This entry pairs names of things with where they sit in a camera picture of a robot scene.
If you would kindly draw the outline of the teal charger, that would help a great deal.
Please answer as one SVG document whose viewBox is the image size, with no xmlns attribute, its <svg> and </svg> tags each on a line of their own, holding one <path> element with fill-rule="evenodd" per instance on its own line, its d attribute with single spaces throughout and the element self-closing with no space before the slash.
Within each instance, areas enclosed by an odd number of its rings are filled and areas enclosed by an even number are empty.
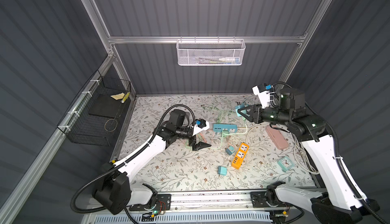
<svg viewBox="0 0 390 224">
<path fill-rule="evenodd" d="M 227 175 L 227 168 L 223 166 L 219 166 L 217 169 L 217 173 L 220 176 L 226 176 Z"/>
</svg>

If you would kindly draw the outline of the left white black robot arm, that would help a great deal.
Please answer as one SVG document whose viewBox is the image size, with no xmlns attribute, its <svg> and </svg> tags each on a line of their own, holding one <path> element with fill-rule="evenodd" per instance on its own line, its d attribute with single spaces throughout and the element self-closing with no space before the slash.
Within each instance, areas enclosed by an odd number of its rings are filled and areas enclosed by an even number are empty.
<svg viewBox="0 0 390 224">
<path fill-rule="evenodd" d="M 70 202 L 71 210 L 80 214 L 108 210 L 116 215 L 127 211 L 131 205 L 153 206 L 156 202 L 156 190 L 147 184 L 133 183 L 135 176 L 155 156 L 164 152 L 178 139 L 187 139 L 194 151 L 208 148 L 207 143 L 196 142 L 196 135 L 209 128 L 210 123 L 196 118 L 188 106 L 175 104 L 169 107 L 150 137 L 140 147 L 115 163 L 107 163 L 104 173 L 75 192 Z M 92 197 L 101 206 L 91 209 L 78 207 L 77 198 L 90 186 L 93 186 Z"/>
</svg>

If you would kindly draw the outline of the blue-grey charger plug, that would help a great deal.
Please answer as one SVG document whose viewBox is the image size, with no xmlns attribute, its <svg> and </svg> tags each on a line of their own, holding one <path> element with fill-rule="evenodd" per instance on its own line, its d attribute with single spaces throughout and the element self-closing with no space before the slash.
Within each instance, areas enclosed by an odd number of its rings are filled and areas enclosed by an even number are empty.
<svg viewBox="0 0 390 224">
<path fill-rule="evenodd" d="M 233 146 L 228 146 L 226 149 L 225 149 L 225 151 L 226 151 L 226 153 L 228 154 L 228 155 L 232 155 L 232 154 L 234 154 L 235 153 L 235 148 L 233 147 Z"/>
</svg>

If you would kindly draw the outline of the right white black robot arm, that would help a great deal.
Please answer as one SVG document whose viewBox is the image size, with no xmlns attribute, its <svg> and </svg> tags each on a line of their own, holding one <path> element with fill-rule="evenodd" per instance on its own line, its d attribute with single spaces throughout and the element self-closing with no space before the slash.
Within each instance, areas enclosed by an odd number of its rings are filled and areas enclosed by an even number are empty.
<svg viewBox="0 0 390 224">
<path fill-rule="evenodd" d="M 300 211 L 312 213 L 322 224 L 356 224 L 371 215 L 381 224 L 386 221 L 377 212 L 378 202 L 369 199 L 349 173 L 339 151 L 339 140 L 332 126 L 313 111 L 305 100 L 305 93 L 290 87 L 276 92 L 273 85 L 254 86 L 252 91 L 259 104 L 237 110 L 249 122 L 284 125 L 302 145 L 315 164 L 326 192 L 313 192 L 277 181 L 267 186 L 265 200 L 277 207 L 288 203 Z"/>
</svg>

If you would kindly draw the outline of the teal charger plug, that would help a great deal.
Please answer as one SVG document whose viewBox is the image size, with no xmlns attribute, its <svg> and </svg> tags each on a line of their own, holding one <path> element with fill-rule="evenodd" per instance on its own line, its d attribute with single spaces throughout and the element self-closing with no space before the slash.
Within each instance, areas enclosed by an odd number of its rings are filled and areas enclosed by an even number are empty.
<svg viewBox="0 0 390 224">
<path fill-rule="evenodd" d="M 244 109 L 247 106 L 246 102 L 237 103 L 237 106 L 235 106 L 235 111 L 238 117 L 242 117 L 242 114 L 246 115 L 246 109 Z"/>
</svg>

